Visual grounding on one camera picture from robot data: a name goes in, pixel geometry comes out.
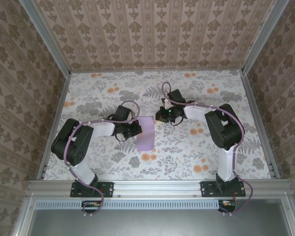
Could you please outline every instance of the floral table surface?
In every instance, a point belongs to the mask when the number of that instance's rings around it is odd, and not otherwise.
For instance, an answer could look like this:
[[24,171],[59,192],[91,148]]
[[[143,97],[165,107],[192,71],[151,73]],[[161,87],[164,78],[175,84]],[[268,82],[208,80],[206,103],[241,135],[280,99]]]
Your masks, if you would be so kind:
[[[95,120],[114,113],[122,101],[136,101],[141,116],[155,116],[162,105],[161,85],[168,81],[183,97],[208,105],[229,103],[244,125],[246,135],[237,154],[237,173],[243,178],[270,178],[258,133],[238,71],[163,71],[77,73],[69,91],[58,132],[68,118]],[[125,106],[136,111],[131,104]],[[136,138],[118,142],[115,137],[91,140],[87,162],[102,180],[215,179],[218,147],[205,120],[185,119],[176,127],[154,121],[152,151],[136,150]],[[46,180],[74,179],[63,161],[52,154]]]

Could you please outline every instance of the black mounting bracket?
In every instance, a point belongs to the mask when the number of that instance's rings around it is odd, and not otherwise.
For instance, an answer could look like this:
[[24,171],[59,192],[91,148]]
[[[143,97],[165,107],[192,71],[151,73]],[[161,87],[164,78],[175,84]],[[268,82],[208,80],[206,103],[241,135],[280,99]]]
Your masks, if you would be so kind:
[[[96,188],[101,191],[105,198],[112,198],[114,193],[114,182],[97,182]],[[77,181],[71,186],[71,198],[100,198],[100,194],[94,189],[85,187]]]
[[221,181],[217,175],[217,181],[202,181],[200,182],[201,195],[203,198],[209,197],[245,197],[246,191],[242,181],[237,178],[232,181],[225,182],[221,188]]

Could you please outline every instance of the wall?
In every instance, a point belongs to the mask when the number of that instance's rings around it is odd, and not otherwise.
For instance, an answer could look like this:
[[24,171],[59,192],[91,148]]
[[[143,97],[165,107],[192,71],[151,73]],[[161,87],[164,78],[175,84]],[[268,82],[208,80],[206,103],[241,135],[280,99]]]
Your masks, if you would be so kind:
[[275,0],[34,0],[71,70],[241,67]]
[[295,0],[289,1],[249,79],[273,154],[295,196]]
[[64,78],[17,0],[0,0],[0,236],[35,179]]

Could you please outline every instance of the purple wire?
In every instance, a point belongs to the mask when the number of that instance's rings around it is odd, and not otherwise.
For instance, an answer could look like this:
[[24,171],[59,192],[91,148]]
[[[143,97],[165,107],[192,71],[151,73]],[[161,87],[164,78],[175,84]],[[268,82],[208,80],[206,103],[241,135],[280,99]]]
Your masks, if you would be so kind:
[[71,169],[71,165],[70,165],[70,163],[67,162],[67,152],[68,152],[68,149],[69,149],[69,145],[70,145],[70,142],[72,141],[72,139],[73,139],[75,133],[78,131],[78,129],[79,129],[82,125],[85,125],[85,124],[96,124],[96,123],[102,123],[102,122],[108,122],[108,123],[129,123],[129,122],[136,121],[136,119],[138,118],[138,116],[139,116],[139,114],[140,114],[140,107],[139,107],[138,103],[136,103],[136,102],[134,102],[134,101],[127,100],[127,101],[124,101],[121,105],[123,105],[123,104],[126,103],[126,102],[132,102],[132,103],[134,103],[134,104],[137,106],[137,108],[138,108],[138,113],[137,113],[137,115],[136,115],[134,118],[132,118],[132,119],[130,119],[130,120],[126,120],[126,121],[109,120],[109,119],[98,119],[98,120],[92,120],[92,121],[85,121],[85,122],[82,122],[82,123],[80,123],[80,124],[79,124],[79,125],[78,125],[78,126],[72,131],[71,135],[70,135],[69,138],[68,138],[68,142],[67,142],[67,144],[66,144],[66,146],[65,146],[65,148],[64,148],[64,152],[63,152],[63,161],[64,161],[64,164],[68,167],[70,173],[74,176],[74,178],[75,178],[80,184],[82,184],[83,186],[85,186],[85,187],[87,187],[87,188],[94,189],[94,190],[95,190],[96,192],[98,192],[98,193],[100,194],[100,196],[101,196],[101,203],[100,203],[100,206],[98,207],[98,209],[97,209],[93,214],[98,213],[98,212],[100,211],[100,209],[102,208],[102,206],[103,206],[103,204],[104,204],[104,195],[103,195],[103,193],[102,193],[99,189],[97,189],[97,188],[95,188],[95,187],[93,187],[93,186],[91,186],[91,185],[88,185],[88,184],[84,183],[82,180],[80,180],[80,179],[78,178],[78,176],[74,173],[74,171]]
[[240,130],[241,130],[241,139],[240,139],[240,141],[238,142],[238,144],[234,147],[234,150],[233,150],[233,173],[234,173],[234,175],[235,175],[239,180],[241,180],[242,182],[244,182],[245,184],[247,184],[247,185],[250,187],[250,189],[251,189],[250,195],[249,195],[247,201],[245,202],[245,204],[244,204],[241,208],[239,208],[238,210],[233,211],[232,214],[241,211],[241,210],[242,210],[242,209],[243,209],[243,208],[244,208],[244,207],[250,202],[250,200],[251,200],[251,198],[252,198],[252,195],[253,195],[253,192],[254,192],[253,187],[251,186],[251,184],[250,184],[249,182],[245,181],[244,179],[242,179],[241,177],[239,177],[238,174],[237,174],[236,171],[235,171],[236,150],[238,149],[238,147],[239,147],[239,146],[241,145],[241,143],[243,142],[243,140],[244,140],[244,136],[245,136],[245,131],[244,131],[244,129],[243,129],[242,124],[240,123],[240,121],[239,121],[234,115],[232,115],[232,114],[229,113],[228,111],[225,111],[224,109],[221,109],[221,108],[219,108],[219,107],[208,106],[208,105],[202,105],[202,104],[197,104],[197,103],[181,103],[181,102],[175,102],[175,101],[171,100],[171,99],[167,96],[167,92],[166,92],[166,90],[164,89],[164,85],[165,85],[165,84],[168,84],[168,85],[169,85],[169,92],[171,92],[171,90],[172,90],[172,86],[171,86],[171,84],[170,84],[169,82],[167,82],[167,81],[164,82],[164,83],[162,84],[162,93],[163,93],[164,97],[165,97],[167,100],[169,100],[171,103],[175,103],[175,104],[183,105],[183,106],[198,106],[198,107],[203,107],[203,108],[207,108],[207,109],[218,110],[218,111],[221,111],[221,112],[227,114],[229,117],[231,117],[231,118],[232,118],[232,119],[238,124],[238,126],[239,126],[239,128],[240,128]]
[[86,207],[87,205],[91,205],[91,204],[96,204],[96,203],[85,203],[85,204],[83,205],[83,208],[82,208],[83,213],[86,213],[86,212],[85,212],[85,207]]
[[224,212],[226,212],[226,213],[230,213],[228,210],[226,210],[225,208],[223,208],[223,207],[221,207],[220,206],[220,209],[222,209]]

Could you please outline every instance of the purple cable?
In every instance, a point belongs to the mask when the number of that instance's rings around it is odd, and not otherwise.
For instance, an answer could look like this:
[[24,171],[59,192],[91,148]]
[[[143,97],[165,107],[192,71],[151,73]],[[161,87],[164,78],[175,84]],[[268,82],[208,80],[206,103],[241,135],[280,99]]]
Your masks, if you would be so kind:
[[221,111],[221,112],[227,114],[229,117],[231,117],[231,118],[232,118],[232,119],[238,124],[238,126],[239,126],[239,128],[240,128],[240,130],[241,130],[241,140],[240,140],[239,143],[234,147],[234,150],[233,150],[233,173],[234,173],[234,175],[235,175],[239,180],[241,180],[242,182],[244,182],[245,184],[247,184],[247,185],[250,187],[250,189],[251,189],[250,195],[249,195],[247,201],[245,202],[245,204],[244,204],[241,208],[239,208],[238,210],[233,211],[232,214],[241,211],[241,210],[242,210],[242,209],[243,209],[243,208],[249,203],[249,201],[250,201],[251,198],[252,198],[253,192],[254,192],[253,187],[251,186],[251,184],[250,184],[249,182],[245,181],[244,179],[242,179],[241,177],[239,177],[238,174],[237,174],[236,171],[235,171],[236,150],[238,149],[238,147],[240,146],[240,144],[243,142],[243,140],[244,140],[244,136],[245,136],[245,131],[244,131],[243,127],[242,127],[242,124],[240,123],[240,121],[239,121],[234,115],[232,115],[232,114],[229,113],[228,111],[225,111],[224,109],[221,109],[221,108],[219,108],[219,107],[208,106],[208,105],[201,105],[201,104],[197,104],[197,103],[181,103],[181,102],[175,102],[175,101],[171,100],[171,99],[167,96],[167,92],[166,92],[166,90],[164,89],[164,85],[165,85],[165,84],[168,84],[168,85],[169,85],[169,92],[171,92],[171,90],[172,90],[172,86],[171,86],[171,84],[170,84],[169,82],[164,82],[164,83],[162,84],[162,93],[163,93],[164,97],[165,97],[167,100],[169,100],[171,103],[175,103],[175,104],[183,105],[183,106],[198,106],[198,107],[208,108],[208,109],[212,109],[212,110],[218,110],[218,111]]
[[98,119],[98,120],[92,120],[92,121],[85,121],[85,122],[82,122],[82,123],[80,123],[80,124],[79,124],[79,125],[78,125],[78,126],[72,131],[71,135],[70,135],[69,138],[68,138],[68,142],[67,142],[67,144],[66,144],[66,146],[65,146],[64,152],[63,152],[63,161],[64,161],[64,164],[68,167],[70,173],[74,176],[74,178],[75,178],[80,184],[82,184],[83,186],[85,186],[85,187],[87,187],[87,188],[94,189],[94,190],[95,190],[96,192],[98,192],[98,193],[100,194],[100,196],[101,196],[101,203],[100,203],[100,206],[98,207],[98,209],[97,209],[93,214],[98,213],[98,212],[100,211],[100,209],[102,208],[102,206],[103,206],[103,204],[104,204],[104,195],[103,195],[103,193],[102,193],[99,189],[97,189],[97,188],[95,188],[95,187],[93,187],[93,186],[90,186],[90,185],[84,183],[84,182],[83,182],[82,180],[80,180],[80,179],[78,178],[78,176],[74,173],[74,171],[71,169],[71,165],[70,165],[70,163],[67,162],[67,152],[68,152],[68,148],[69,148],[70,142],[72,141],[72,139],[73,139],[75,133],[78,131],[78,129],[79,129],[82,125],[85,125],[85,124],[96,124],[96,123],[101,123],[101,122],[108,122],[108,123],[129,123],[129,122],[133,122],[133,121],[135,121],[135,120],[138,118],[139,114],[140,114],[140,107],[139,107],[138,103],[136,103],[136,102],[134,102],[134,101],[129,101],[129,100],[124,101],[121,105],[123,105],[123,104],[126,103],[126,102],[132,102],[132,103],[134,103],[134,104],[137,106],[137,108],[138,108],[138,113],[137,113],[137,115],[136,115],[134,118],[132,118],[132,119],[130,119],[130,120],[126,120],[126,121],[109,120],[109,119]]

